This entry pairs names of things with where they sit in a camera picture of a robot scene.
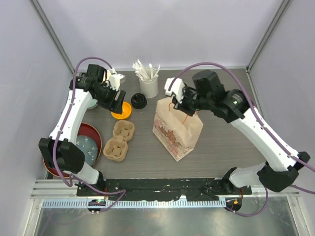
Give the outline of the brown paper bag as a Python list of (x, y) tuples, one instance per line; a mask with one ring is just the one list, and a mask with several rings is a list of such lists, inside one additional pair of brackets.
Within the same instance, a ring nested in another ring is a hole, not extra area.
[(203, 122), (197, 114), (190, 117), (173, 106), (169, 97), (157, 101), (153, 133), (178, 162), (194, 150)]

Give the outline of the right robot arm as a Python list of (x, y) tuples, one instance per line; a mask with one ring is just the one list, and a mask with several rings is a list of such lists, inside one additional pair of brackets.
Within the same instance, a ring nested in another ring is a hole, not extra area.
[(298, 171), (310, 160), (283, 141), (266, 123), (252, 101), (239, 89), (225, 90), (216, 72), (202, 70), (193, 76), (194, 87), (180, 78), (168, 78), (165, 95), (172, 97), (176, 110), (188, 116), (207, 110), (242, 132), (260, 151), (265, 162), (247, 168), (231, 168), (222, 178), (222, 188), (234, 194), (239, 188), (263, 185), (273, 192), (291, 186)]

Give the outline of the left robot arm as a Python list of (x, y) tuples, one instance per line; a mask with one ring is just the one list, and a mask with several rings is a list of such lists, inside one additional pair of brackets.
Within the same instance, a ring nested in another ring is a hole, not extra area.
[(125, 91), (120, 89), (126, 77), (115, 69), (89, 64), (87, 71), (70, 81), (69, 93), (61, 117), (49, 137), (41, 138), (39, 149), (49, 168), (63, 177), (64, 173), (88, 183), (88, 191), (100, 196), (105, 189), (102, 173), (85, 161), (84, 153), (76, 146), (84, 114), (92, 100), (117, 114), (123, 112)]

